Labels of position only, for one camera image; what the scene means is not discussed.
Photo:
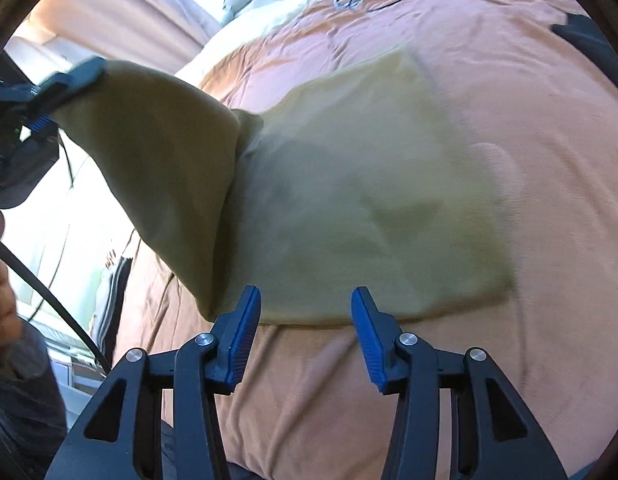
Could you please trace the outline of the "olive green cloth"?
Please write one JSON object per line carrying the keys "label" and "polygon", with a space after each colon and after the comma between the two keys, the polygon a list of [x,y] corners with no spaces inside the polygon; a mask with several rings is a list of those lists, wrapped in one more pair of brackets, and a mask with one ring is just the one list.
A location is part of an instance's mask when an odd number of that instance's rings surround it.
{"label": "olive green cloth", "polygon": [[360,285],[401,320],[513,285],[492,181],[407,49],[257,114],[108,61],[54,118],[207,320],[248,285],[275,325],[346,323]]}

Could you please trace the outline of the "orange bed blanket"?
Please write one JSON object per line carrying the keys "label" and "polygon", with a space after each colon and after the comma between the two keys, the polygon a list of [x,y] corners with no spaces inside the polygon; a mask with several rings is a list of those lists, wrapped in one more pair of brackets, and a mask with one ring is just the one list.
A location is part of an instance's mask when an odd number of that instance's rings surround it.
{"label": "orange bed blanket", "polygon": [[[518,291],[414,330],[485,348],[569,474],[618,425],[618,90],[552,27],[574,0],[319,0],[267,36],[204,51],[182,77],[260,113],[292,88],[408,44],[492,172]],[[350,326],[262,326],[243,382],[217,402],[231,462],[267,479],[376,479],[396,401]]]}

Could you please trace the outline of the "beige curtain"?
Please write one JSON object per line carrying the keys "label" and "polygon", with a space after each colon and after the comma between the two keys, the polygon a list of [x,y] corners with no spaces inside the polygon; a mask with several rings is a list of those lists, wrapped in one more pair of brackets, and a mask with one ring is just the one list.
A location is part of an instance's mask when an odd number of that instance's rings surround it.
{"label": "beige curtain", "polygon": [[67,64],[100,55],[174,74],[220,28],[195,0],[41,0],[8,46],[28,44]]}

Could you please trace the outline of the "pale yellow duvet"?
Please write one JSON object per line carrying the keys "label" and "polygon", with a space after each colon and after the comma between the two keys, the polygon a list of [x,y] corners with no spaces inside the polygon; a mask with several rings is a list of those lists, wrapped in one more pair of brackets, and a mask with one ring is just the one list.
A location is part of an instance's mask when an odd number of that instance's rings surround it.
{"label": "pale yellow duvet", "polygon": [[221,60],[302,14],[318,0],[251,0],[175,77],[198,86]]}

